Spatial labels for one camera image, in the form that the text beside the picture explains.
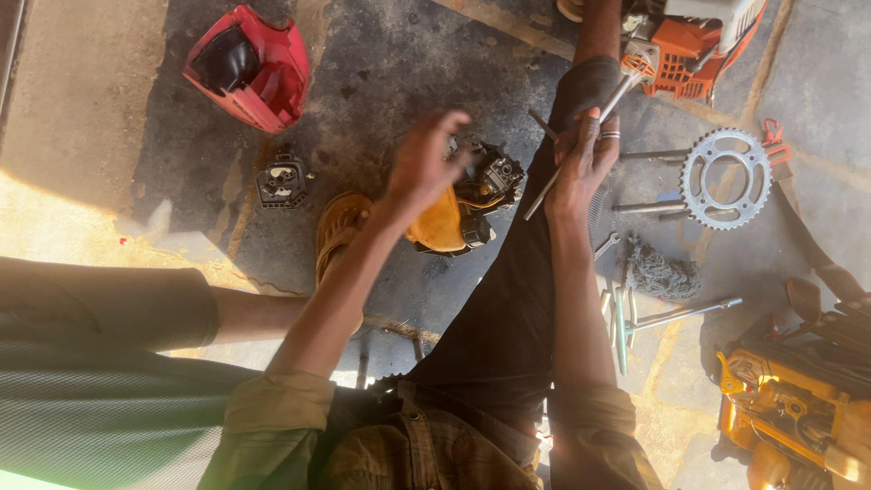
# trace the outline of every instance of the spanner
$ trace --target spanner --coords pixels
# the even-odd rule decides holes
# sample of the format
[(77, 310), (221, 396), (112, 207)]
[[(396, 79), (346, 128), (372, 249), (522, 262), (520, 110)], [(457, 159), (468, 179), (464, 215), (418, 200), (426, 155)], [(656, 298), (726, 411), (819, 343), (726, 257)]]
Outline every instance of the spanner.
[(619, 241), (620, 241), (620, 235), (618, 235), (618, 233), (616, 231), (612, 232), (611, 236), (608, 237), (608, 241), (603, 243), (602, 246), (599, 247), (598, 250), (596, 250), (596, 254), (593, 256), (593, 261), (598, 259), (598, 257), (600, 255), (602, 255), (605, 252), (605, 250), (610, 248), (611, 245), (613, 245), (614, 243), (617, 243)]

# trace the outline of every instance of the metal sprocket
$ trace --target metal sprocket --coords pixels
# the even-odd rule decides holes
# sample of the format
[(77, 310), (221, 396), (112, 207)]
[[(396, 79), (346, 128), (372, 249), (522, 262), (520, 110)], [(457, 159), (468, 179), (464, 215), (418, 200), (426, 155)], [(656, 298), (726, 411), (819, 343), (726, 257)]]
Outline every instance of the metal sprocket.
[[(722, 138), (735, 138), (744, 141), (750, 146), (750, 149), (744, 153), (734, 150), (718, 150), (715, 146), (717, 140)], [(746, 170), (746, 185), (738, 199), (725, 204), (717, 202), (708, 193), (705, 178), (710, 170), (712, 163), (718, 157), (729, 155), (736, 161), (740, 162)], [(701, 164), (701, 171), (698, 174), (699, 192), (692, 195), (692, 190), (695, 188), (691, 181), (692, 167), (696, 159), (701, 158), (704, 163)], [(754, 173), (754, 168), (762, 169), (761, 189), (758, 196), (754, 190), (758, 189), (759, 177)], [(686, 155), (684, 165), (680, 169), (680, 197), (686, 204), (686, 209), (690, 212), (690, 219), (696, 220), (699, 223), (714, 229), (732, 229), (739, 227), (750, 221), (765, 204), (768, 197), (768, 190), (771, 187), (771, 168), (768, 166), (768, 157), (765, 154), (765, 149), (750, 133), (746, 133), (737, 128), (720, 128), (711, 131), (705, 136), (699, 138), (699, 141), (692, 146), (689, 154)], [(738, 217), (730, 221), (719, 221), (713, 216), (734, 215)]]

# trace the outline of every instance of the person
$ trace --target person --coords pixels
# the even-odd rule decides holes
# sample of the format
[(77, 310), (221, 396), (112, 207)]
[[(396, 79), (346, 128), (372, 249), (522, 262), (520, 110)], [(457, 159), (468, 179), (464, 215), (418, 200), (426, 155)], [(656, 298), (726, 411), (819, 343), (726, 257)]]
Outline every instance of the person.
[[(367, 390), (328, 380), (390, 250), (469, 162), (463, 150), (443, 158), (470, 122), (459, 111), (418, 119), (380, 201), (344, 194), (327, 205), (319, 286), (263, 375), (228, 399), (200, 488), (536, 488), (546, 398), (552, 487), (662, 487), (617, 388), (588, 230), (591, 197), (619, 154), (618, 139), (598, 136), (619, 129), (599, 107), (618, 84), (620, 2), (584, 9), (550, 115), (560, 136), (538, 149), (498, 256), (432, 352)], [(557, 166), (544, 213), (525, 221)]]
[[(192, 269), (0, 259), (0, 469), (79, 488), (535, 488), (547, 398), (554, 488), (661, 488), (616, 387), (587, 229), (618, 156), (597, 136), (619, 129), (598, 120), (619, 20), (618, 0), (586, 3), (550, 115), (560, 137), (530, 164), (497, 258), (432, 352), (366, 390), (328, 378), (390, 249), (468, 161), (442, 159), (462, 112), (416, 122), (383, 199), (327, 206), (308, 301)], [(524, 221), (555, 163), (544, 212)], [(263, 372), (155, 353), (276, 337)]]

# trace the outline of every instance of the plaid shirt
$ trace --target plaid shirt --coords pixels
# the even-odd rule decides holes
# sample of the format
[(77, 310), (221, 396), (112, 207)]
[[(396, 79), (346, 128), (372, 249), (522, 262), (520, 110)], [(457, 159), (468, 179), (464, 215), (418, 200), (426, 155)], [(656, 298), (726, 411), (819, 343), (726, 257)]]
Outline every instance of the plaid shirt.
[[(331, 414), (335, 390), (335, 383), (298, 371), (240, 385), (227, 401), (220, 446), (199, 488), (541, 486), (537, 439), (468, 406), (462, 418), (441, 410), (458, 402), (410, 382), (395, 385), (390, 403), (378, 400), (386, 410), (376, 422), (327, 436), (327, 418), (331, 426), (342, 420)], [(554, 488), (662, 488), (634, 438), (635, 407), (624, 391), (556, 388), (548, 413)], [(330, 439), (322, 441), (322, 456), (319, 437)]]

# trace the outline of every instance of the hand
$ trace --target hand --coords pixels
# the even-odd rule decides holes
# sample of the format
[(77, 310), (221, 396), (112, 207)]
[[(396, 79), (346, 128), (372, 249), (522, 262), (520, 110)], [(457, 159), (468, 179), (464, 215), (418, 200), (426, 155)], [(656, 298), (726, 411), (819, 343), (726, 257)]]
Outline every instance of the hand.
[(554, 160), (562, 168), (544, 201), (549, 221), (586, 220), (590, 199), (620, 155), (620, 139), (598, 140), (599, 131), (619, 131), (620, 118), (610, 116), (599, 126), (598, 107), (575, 116), (578, 121), (554, 142)]
[(448, 137), (469, 122), (471, 118), (462, 111), (427, 112), (415, 122), (396, 151), (388, 197), (398, 200), (413, 218), (438, 201), (445, 188), (457, 181), (469, 164), (468, 143), (450, 158), (444, 158)]

